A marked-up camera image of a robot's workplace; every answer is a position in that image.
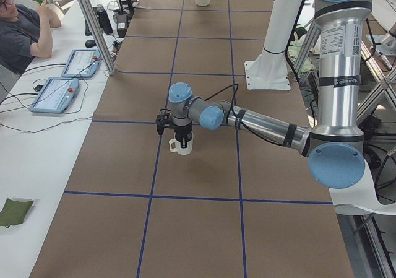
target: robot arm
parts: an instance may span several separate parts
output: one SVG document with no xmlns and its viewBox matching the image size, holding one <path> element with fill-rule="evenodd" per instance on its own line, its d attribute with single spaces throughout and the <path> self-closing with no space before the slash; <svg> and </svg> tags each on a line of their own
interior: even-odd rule
<svg viewBox="0 0 396 278">
<path fill-rule="evenodd" d="M 276 7 L 287 2 L 277 0 L 273 14 Z M 227 124 L 309 156 L 313 177 L 328 187 L 347 188 L 356 184 L 365 169 L 361 154 L 363 132 L 357 127 L 356 115 L 361 83 L 361 36 L 371 6 L 372 0 L 316 0 L 315 23 L 321 28 L 321 56 L 319 116 L 314 128 L 289 124 L 231 106 L 229 102 L 206 102 L 193 96 L 187 84 L 178 83 L 169 91 L 170 110 L 158 115 L 158 133 L 162 134 L 163 128 L 173 128 L 180 148 L 188 149 L 189 143 L 190 147 L 192 144 L 193 121 L 211 130 Z M 269 54 L 280 56 L 280 53 Z"/>
<path fill-rule="evenodd" d="M 192 122 L 196 122 L 209 130 L 216 130 L 221 124 L 226 124 L 251 132 L 270 143 L 296 149 L 301 155 L 308 152 L 309 128 L 231 106 L 230 102 L 207 102 L 194 96 L 190 86 L 185 83 L 176 83 L 170 87 L 169 101 L 171 114 L 167 112 L 158 115 L 157 120 L 170 121 L 181 148 L 188 147 L 188 142 L 192 139 Z"/>
</svg>

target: glasses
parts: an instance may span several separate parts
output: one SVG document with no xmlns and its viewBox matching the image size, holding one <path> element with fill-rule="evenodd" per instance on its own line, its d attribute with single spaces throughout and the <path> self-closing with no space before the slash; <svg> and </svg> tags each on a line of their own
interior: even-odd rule
<svg viewBox="0 0 396 278">
<path fill-rule="evenodd" d="M 7 5 L 11 5 L 14 3 L 14 0 L 4 0 L 3 2 L 0 2 L 0 12 L 4 13 L 7 11 Z"/>
</svg>

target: mouse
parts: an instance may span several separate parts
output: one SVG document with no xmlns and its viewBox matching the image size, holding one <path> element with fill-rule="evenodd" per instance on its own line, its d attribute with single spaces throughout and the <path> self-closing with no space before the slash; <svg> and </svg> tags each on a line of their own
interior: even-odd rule
<svg viewBox="0 0 396 278">
<path fill-rule="evenodd" d="M 92 47 L 94 47 L 96 45 L 97 45 L 97 43 L 94 40 L 87 40 L 85 42 L 85 47 L 87 47 L 87 48 L 92 48 Z"/>
</svg>

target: label sticker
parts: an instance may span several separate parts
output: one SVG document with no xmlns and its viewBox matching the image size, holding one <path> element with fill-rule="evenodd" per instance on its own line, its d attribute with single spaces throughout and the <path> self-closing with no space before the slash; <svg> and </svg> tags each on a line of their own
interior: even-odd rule
<svg viewBox="0 0 396 278">
<path fill-rule="evenodd" d="M 321 33 L 321 57 L 343 55 L 345 52 L 345 26 L 335 27 Z"/>
<path fill-rule="evenodd" d="M 360 24 L 348 24 L 345 29 L 345 56 L 360 57 Z"/>
</svg>

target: person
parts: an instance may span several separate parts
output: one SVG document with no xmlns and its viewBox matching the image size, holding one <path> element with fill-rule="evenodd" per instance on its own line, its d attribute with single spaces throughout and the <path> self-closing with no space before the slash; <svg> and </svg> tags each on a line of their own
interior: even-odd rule
<svg viewBox="0 0 396 278">
<path fill-rule="evenodd" d="M 0 0 L 0 64 L 22 74 L 34 57 L 50 58 L 51 27 L 60 26 L 59 17 L 45 0 L 37 11 L 14 0 Z"/>
</svg>

